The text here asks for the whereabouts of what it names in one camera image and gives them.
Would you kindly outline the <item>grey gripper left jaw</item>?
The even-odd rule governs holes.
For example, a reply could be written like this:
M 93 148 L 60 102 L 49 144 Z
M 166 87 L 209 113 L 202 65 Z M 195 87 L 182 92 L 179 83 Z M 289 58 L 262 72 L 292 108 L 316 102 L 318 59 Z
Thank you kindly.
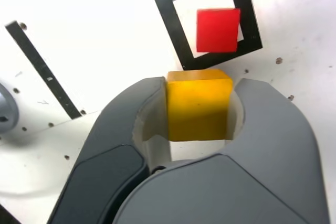
M 146 78 L 101 111 L 49 223 L 112 223 L 131 191 L 170 160 L 166 80 Z

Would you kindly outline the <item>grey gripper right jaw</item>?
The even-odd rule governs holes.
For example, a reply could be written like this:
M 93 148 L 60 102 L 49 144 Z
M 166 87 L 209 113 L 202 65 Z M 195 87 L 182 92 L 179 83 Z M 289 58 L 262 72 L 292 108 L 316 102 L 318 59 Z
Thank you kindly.
M 242 127 L 213 155 L 141 183 L 115 223 L 329 223 L 320 154 L 303 113 L 270 84 L 235 86 Z

